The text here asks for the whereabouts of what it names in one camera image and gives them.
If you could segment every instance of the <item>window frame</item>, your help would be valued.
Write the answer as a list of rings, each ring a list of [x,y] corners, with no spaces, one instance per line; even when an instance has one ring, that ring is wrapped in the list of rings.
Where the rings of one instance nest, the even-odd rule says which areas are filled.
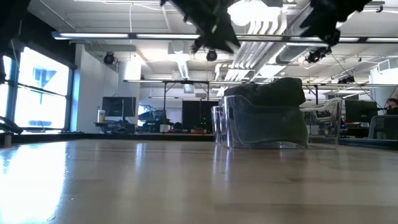
[[[44,55],[58,63],[61,63],[69,68],[69,73],[68,73],[68,83],[67,83],[67,94],[61,95],[58,93],[54,93],[52,91],[44,90],[41,88],[37,88],[35,86],[29,86],[25,85],[22,83],[18,82],[19,79],[19,67],[17,65],[14,52],[9,49],[4,56],[10,57],[11,58],[11,72],[9,79],[6,80],[6,83],[4,85],[8,85],[8,97],[7,97],[7,110],[6,110],[6,118],[15,121],[15,115],[16,115],[16,103],[17,103],[17,97],[18,97],[18,89],[19,88],[26,88],[31,91],[38,91],[47,95],[57,95],[57,96],[62,96],[65,97],[66,99],[66,110],[65,110],[65,120],[64,120],[64,125],[63,128],[44,128],[45,130],[62,130],[62,131],[69,131],[70,130],[70,116],[71,116],[71,109],[72,109],[72,90],[73,90],[73,74],[75,72],[76,66],[71,66],[71,65],[66,65],[57,58],[49,57],[46,54],[46,51],[41,51],[38,49],[38,47],[29,47],[25,46],[24,49],[28,47],[31,50],[37,52],[38,54]],[[17,61],[21,62],[21,51],[16,50],[16,56],[17,56]],[[26,131],[36,131],[36,130],[43,130],[41,127],[21,127],[22,129]]]

